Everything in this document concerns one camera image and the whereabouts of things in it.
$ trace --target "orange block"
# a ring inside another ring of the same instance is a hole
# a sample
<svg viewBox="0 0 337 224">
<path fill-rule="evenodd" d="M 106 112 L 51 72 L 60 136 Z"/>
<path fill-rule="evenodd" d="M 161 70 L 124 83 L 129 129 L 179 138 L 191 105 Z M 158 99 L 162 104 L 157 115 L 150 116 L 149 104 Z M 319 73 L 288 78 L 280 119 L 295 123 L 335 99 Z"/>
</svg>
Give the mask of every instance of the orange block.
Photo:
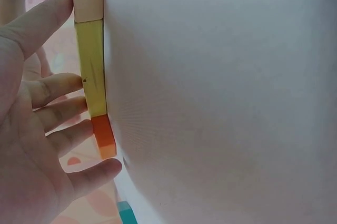
<svg viewBox="0 0 337 224">
<path fill-rule="evenodd" d="M 116 156 L 116 142 L 107 114 L 93 117 L 91 121 L 102 159 Z"/>
</svg>

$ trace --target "white surface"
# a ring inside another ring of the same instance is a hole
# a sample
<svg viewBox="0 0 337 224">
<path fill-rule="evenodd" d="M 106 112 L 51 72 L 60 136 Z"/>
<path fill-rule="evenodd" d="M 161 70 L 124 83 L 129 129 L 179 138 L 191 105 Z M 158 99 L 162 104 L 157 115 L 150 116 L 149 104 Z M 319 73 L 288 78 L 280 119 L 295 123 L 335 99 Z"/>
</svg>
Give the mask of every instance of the white surface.
<svg viewBox="0 0 337 224">
<path fill-rule="evenodd" d="M 337 223 L 337 0 L 106 0 L 140 224 Z"/>
</svg>

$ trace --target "yellow block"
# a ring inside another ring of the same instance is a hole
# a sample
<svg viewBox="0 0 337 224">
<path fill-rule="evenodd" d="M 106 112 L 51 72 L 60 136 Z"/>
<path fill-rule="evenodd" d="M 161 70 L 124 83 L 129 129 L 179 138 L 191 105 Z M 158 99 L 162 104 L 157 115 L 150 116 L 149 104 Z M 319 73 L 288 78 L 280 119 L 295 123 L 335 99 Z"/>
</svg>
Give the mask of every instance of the yellow block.
<svg viewBox="0 0 337 224">
<path fill-rule="evenodd" d="M 105 115 L 103 20 L 75 23 L 85 98 L 91 117 Z"/>
</svg>

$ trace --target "teal block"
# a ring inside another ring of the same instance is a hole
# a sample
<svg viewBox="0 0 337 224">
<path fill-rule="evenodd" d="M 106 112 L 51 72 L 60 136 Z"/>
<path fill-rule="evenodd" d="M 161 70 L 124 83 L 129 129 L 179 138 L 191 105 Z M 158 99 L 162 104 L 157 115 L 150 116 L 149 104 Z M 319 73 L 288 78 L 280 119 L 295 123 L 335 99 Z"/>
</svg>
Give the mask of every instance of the teal block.
<svg viewBox="0 0 337 224">
<path fill-rule="evenodd" d="M 117 203 L 118 211 L 123 224 L 137 224 L 135 214 L 133 213 L 130 205 L 126 201 Z"/>
</svg>

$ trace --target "stacked blocks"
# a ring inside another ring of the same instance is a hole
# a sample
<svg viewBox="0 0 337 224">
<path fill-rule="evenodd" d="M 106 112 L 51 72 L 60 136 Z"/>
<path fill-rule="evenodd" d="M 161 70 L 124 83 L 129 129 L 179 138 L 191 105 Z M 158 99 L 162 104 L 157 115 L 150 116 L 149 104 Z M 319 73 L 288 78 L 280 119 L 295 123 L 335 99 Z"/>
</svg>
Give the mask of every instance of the stacked blocks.
<svg viewBox="0 0 337 224">
<path fill-rule="evenodd" d="M 104 47 L 104 0 L 74 0 L 74 19 L 81 76 L 94 134 L 102 159 L 116 156 L 116 144 L 107 116 Z"/>
</svg>

